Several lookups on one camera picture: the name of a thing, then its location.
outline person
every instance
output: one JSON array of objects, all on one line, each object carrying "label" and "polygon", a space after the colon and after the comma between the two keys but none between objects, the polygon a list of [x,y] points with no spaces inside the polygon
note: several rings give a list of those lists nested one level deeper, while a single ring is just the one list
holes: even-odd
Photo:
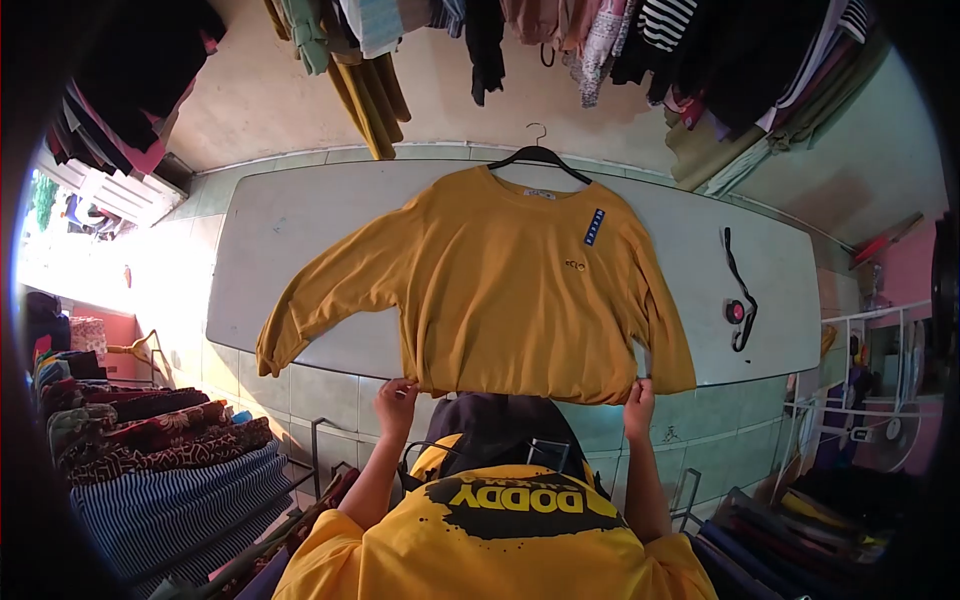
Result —
[{"label": "person", "polygon": [[[465,393],[439,402],[429,444],[401,476],[407,493],[389,510],[419,391],[406,379],[380,389],[370,461],[317,519],[275,599],[716,598],[689,540],[671,530],[649,438],[649,379],[634,383],[623,409],[623,515],[552,401]],[[565,447],[565,460],[550,447]]]}]

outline blue price tag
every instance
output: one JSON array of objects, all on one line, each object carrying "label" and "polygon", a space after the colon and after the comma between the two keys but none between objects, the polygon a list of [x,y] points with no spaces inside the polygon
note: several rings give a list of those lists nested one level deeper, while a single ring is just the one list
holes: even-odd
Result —
[{"label": "blue price tag", "polygon": [[588,246],[593,246],[593,242],[597,238],[597,232],[600,231],[600,224],[603,223],[603,216],[607,214],[599,208],[593,213],[593,220],[590,221],[590,227],[587,229],[587,235],[584,236],[584,244]]}]

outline tiled floor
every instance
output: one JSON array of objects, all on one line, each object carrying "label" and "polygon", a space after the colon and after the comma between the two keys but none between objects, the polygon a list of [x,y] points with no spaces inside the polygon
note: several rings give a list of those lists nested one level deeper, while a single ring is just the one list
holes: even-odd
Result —
[{"label": "tiled floor", "polygon": [[[495,159],[506,154],[509,152],[495,148],[424,145],[401,147],[397,157]],[[308,461],[310,454],[310,422],[326,418],[328,423],[318,428],[316,436],[323,485],[330,467],[346,462],[361,468],[369,459],[379,435],[372,398],[382,382],[301,365],[288,367],[277,379],[258,377],[250,353],[205,339],[206,303],[224,213],[242,177],[366,159],[370,159],[366,149],[347,149],[286,156],[211,173],[194,180],[186,203],[154,228],[139,231],[131,242],[135,247],[131,268],[137,319],[144,331],[154,327],[158,331],[164,375],[173,384],[193,385],[225,398],[237,410],[251,410],[256,417],[266,415],[284,451],[302,461]],[[576,166],[664,182],[619,166],[585,160],[577,161]],[[850,277],[822,268],[818,279],[826,310],[855,308],[858,297]],[[703,473],[695,500],[706,507],[730,487],[753,484],[779,464],[789,433],[781,405],[785,384],[786,377],[780,376],[658,397],[651,435],[660,479],[672,507],[688,501],[690,485],[683,477],[687,468]],[[428,396],[419,398],[411,441],[422,439],[434,405]],[[593,469],[612,491],[614,503],[622,507],[628,463],[622,408],[571,404],[560,408]],[[300,486],[301,500],[307,498],[303,494],[312,493],[311,482]]]}]

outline printed graphic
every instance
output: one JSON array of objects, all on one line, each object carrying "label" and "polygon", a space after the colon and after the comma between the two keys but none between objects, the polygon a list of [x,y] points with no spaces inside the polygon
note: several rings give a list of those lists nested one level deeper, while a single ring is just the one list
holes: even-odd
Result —
[{"label": "printed graphic", "polygon": [[450,510],[445,523],[481,540],[552,538],[627,526],[610,502],[558,473],[524,479],[447,477],[427,484],[424,493]]}]

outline person's hand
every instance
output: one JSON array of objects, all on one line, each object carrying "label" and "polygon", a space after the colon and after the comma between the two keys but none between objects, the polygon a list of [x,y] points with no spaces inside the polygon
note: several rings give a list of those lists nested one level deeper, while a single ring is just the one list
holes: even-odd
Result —
[{"label": "person's hand", "polygon": [[414,402],[420,384],[410,379],[391,379],[380,386],[373,399],[373,410],[380,419],[381,437],[406,440],[414,424]]},{"label": "person's hand", "polygon": [[650,419],[654,416],[654,386],[649,379],[638,379],[630,388],[623,405],[623,435],[630,443],[650,440]]}]

